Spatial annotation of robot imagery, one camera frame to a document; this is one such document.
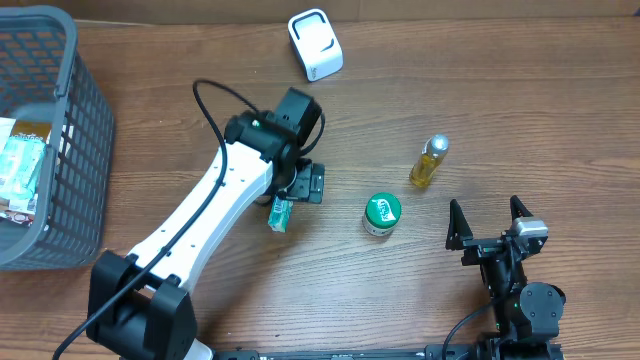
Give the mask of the green lid white jar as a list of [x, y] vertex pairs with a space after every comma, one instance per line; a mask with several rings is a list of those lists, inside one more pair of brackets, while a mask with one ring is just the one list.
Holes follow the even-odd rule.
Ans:
[[388, 192], [374, 194], [366, 203], [362, 216], [364, 229], [371, 235], [384, 237], [391, 234], [402, 215], [398, 198]]

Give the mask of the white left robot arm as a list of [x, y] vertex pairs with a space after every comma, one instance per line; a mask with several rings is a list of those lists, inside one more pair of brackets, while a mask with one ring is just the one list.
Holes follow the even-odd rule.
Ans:
[[273, 111], [250, 105], [214, 131], [220, 147], [175, 211], [126, 255], [106, 251], [90, 279], [81, 327], [123, 359], [212, 359], [197, 338], [192, 293], [206, 264], [258, 198], [319, 204], [324, 167], [308, 158], [326, 118], [290, 88]]

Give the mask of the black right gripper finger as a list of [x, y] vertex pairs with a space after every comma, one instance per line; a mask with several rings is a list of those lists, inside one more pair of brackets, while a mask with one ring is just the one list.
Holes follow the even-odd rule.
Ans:
[[445, 248], [452, 251], [464, 250], [468, 246], [468, 242], [473, 239], [473, 232], [461, 206], [456, 199], [452, 199], [449, 207], [449, 225]]
[[510, 197], [510, 212], [513, 220], [521, 217], [533, 216], [517, 195], [512, 195]]

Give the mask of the yellow dish soap bottle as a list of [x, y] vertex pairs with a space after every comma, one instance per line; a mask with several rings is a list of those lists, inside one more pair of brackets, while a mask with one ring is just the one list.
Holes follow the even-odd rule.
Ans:
[[443, 134], [431, 137], [423, 147], [419, 160], [413, 166], [409, 179], [421, 188], [431, 183], [436, 169], [441, 165], [449, 150], [449, 139]]

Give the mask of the green wet wipes pack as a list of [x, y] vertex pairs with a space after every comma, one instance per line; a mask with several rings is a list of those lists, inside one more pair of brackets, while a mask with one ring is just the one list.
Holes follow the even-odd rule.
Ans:
[[1, 152], [1, 199], [14, 212], [34, 215], [46, 145], [38, 138], [11, 136]]

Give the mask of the Kleenex pocket tissue pack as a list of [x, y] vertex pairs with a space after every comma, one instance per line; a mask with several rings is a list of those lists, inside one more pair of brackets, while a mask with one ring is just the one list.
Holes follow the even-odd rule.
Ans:
[[268, 225], [274, 232], [284, 233], [286, 231], [292, 210], [292, 201], [274, 197], [268, 219]]

